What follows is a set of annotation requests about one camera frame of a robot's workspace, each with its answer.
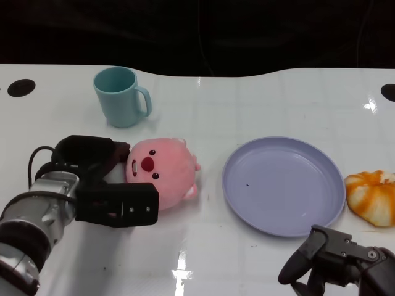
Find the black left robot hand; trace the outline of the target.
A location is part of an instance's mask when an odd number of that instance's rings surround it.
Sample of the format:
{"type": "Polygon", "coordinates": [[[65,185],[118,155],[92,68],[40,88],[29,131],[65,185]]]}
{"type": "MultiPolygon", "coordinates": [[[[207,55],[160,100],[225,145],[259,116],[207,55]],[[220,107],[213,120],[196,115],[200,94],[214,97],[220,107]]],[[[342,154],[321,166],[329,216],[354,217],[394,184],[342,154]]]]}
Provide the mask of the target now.
{"type": "Polygon", "coordinates": [[[75,169],[80,179],[75,190],[75,219],[113,228],[149,226],[157,222],[159,193],[152,183],[116,183],[105,177],[124,165],[130,145],[109,138],[72,135],[61,140],[52,162],[75,169]]]}

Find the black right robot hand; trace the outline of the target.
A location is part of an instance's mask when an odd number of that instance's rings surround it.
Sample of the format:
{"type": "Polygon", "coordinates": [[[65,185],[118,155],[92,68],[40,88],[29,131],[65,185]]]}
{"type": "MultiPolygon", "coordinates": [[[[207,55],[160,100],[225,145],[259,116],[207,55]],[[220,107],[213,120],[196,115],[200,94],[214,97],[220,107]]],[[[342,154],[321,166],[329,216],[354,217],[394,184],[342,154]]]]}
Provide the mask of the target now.
{"type": "Polygon", "coordinates": [[[297,295],[323,295],[325,284],[354,284],[359,295],[394,295],[394,253],[384,247],[364,247],[352,236],[312,226],[308,238],[278,275],[297,295]]]}

